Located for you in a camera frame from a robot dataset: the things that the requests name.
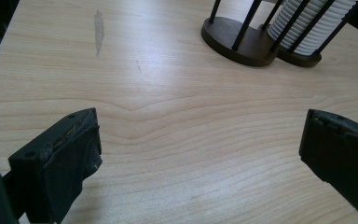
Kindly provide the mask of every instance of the wooden table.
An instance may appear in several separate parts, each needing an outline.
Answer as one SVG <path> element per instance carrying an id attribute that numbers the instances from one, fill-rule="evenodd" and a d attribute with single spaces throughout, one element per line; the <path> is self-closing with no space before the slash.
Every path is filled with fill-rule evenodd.
<path id="1" fill-rule="evenodd" d="M 218 16 L 243 21 L 250 4 L 223 1 Z M 252 68 L 202 40 L 212 7 L 21 0 L 0 46 L 1 174 L 58 119 L 95 106 L 103 165 L 64 223 L 358 223 L 298 156 L 309 108 L 358 122 L 358 31 L 345 26 L 314 68 Z"/>

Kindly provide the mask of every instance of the black holder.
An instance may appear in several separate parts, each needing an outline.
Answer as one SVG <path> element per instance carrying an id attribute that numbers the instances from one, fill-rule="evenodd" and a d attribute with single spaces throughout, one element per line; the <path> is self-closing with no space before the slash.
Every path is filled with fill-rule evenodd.
<path id="1" fill-rule="evenodd" d="M 295 41 L 290 49 L 282 48 L 280 43 L 310 0 L 303 0 L 301 2 L 300 6 L 295 11 L 294 15 L 286 24 L 286 26 L 283 28 L 276 41 L 269 37 L 267 34 L 267 28 L 269 27 L 269 22 L 277 12 L 283 0 L 278 0 L 278 2 L 275 4 L 275 7 L 269 13 L 266 22 L 258 27 L 258 29 L 254 29 L 250 27 L 249 24 L 253 19 L 258 7 L 260 6 L 261 1 L 262 0 L 254 0 L 248 15 L 245 18 L 245 21 L 241 23 L 229 18 L 215 17 L 217 9 L 220 5 L 220 0 L 216 0 L 214 2 L 211 17 L 205 20 L 202 26 L 202 38 L 212 49 L 237 63 L 242 63 L 254 67 L 263 67 L 270 65 L 274 59 L 278 57 L 288 63 L 297 66 L 313 67 L 322 59 L 322 50 L 342 29 L 345 23 L 347 23 L 348 19 L 358 8 L 357 3 L 349 11 L 349 13 L 345 15 L 342 22 L 333 31 L 333 33 L 327 37 L 327 39 L 318 49 L 316 49 L 310 56 L 303 56 L 294 53 L 294 51 L 335 0 L 328 0 L 324 4 L 321 10 L 313 18 L 310 24 L 308 24 L 307 28 L 303 31 L 298 40 Z"/>
<path id="2" fill-rule="evenodd" d="M 66 116 L 8 159 L 0 175 L 0 223 L 61 223 L 100 165 L 101 140 L 95 108 Z"/>

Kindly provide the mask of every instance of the black stand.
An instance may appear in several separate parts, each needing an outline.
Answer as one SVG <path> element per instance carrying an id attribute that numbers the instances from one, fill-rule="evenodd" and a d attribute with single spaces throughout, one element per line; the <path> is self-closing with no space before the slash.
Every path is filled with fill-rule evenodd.
<path id="1" fill-rule="evenodd" d="M 340 25 L 330 36 L 327 37 L 322 45 L 316 49 L 315 52 L 313 52 L 313 54 L 310 56 L 303 56 L 294 53 L 294 51 L 335 0 L 328 0 L 324 4 L 290 49 L 282 48 L 280 43 L 309 1 L 310 0 L 303 0 L 301 2 L 292 18 L 286 24 L 278 38 L 274 41 L 267 34 L 267 28 L 269 27 L 269 22 L 273 15 L 281 5 L 282 0 L 279 0 L 276 3 L 275 7 L 268 15 L 266 22 L 258 29 L 250 27 L 249 24 L 260 6 L 261 0 L 254 0 L 243 23 L 228 18 L 215 17 L 217 9 L 220 5 L 220 0 L 216 0 L 214 2 L 211 17 L 207 19 L 202 26 L 201 35 L 212 49 L 237 63 L 254 67 L 263 67 L 271 64 L 274 59 L 278 57 L 297 66 L 313 67 L 322 59 L 321 51 L 334 38 L 334 36 L 336 36 L 347 20 L 354 14 L 356 11 L 355 9 L 358 8 L 358 3 L 344 17 Z"/>

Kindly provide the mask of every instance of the stack of white discs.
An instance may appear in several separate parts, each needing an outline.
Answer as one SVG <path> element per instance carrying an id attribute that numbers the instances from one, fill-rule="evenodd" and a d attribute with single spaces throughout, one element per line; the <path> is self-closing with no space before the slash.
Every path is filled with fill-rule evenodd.
<path id="1" fill-rule="evenodd" d="M 285 0 L 280 13 L 275 19 L 275 22 L 273 22 L 268 28 L 268 34 L 273 40 L 276 40 L 281 34 L 283 28 L 292 18 L 301 1 L 302 0 Z M 342 18 L 344 18 L 344 16 L 356 4 L 356 1 L 357 0 L 336 0 L 313 26 L 301 44 L 296 48 L 295 53 L 310 56 L 322 45 L 334 29 L 336 29 L 336 27 L 341 23 Z M 324 6 L 325 2 L 327 2 L 327 0 L 310 0 L 293 24 L 292 28 L 290 28 L 289 32 L 282 40 L 282 47 L 290 49 L 301 33 L 307 28 L 311 20 Z"/>

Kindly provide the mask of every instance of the disc holder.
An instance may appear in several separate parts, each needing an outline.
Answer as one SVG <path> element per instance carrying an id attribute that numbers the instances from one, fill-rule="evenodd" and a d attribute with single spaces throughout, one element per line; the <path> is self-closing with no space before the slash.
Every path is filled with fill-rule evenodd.
<path id="1" fill-rule="evenodd" d="M 216 0 L 213 5 L 211 17 L 206 19 L 203 23 L 201 29 L 202 38 L 212 49 L 237 63 L 254 67 L 264 67 L 270 65 L 274 59 L 278 57 L 297 66 L 313 67 L 322 59 L 322 50 L 324 50 L 358 9 L 357 2 L 345 15 L 341 23 L 330 36 L 325 39 L 322 45 L 310 56 L 303 56 L 295 53 L 296 48 L 301 44 L 301 41 L 303 41 L 313 26 L 324 15 L 327 9 L 330 8 L 335 0 L 327 0 L 324 3 L 319 12 L 310 21 L 290 49 L 285 49 L 281 47 L 280 44 L 310 0 L 303 0 L 301 2 L 275 41 L 267 34 L 267 28 L 283 0 L 277 1 L 265 23 L 255 29 L 250 27 L 249 24 L 257 12 L 261 1 L 262 0 L 253 1 L 248 14 L 242 23 L 229 18 L 216 17 L 216 12 L 220 5 L 220 0 Z"/>

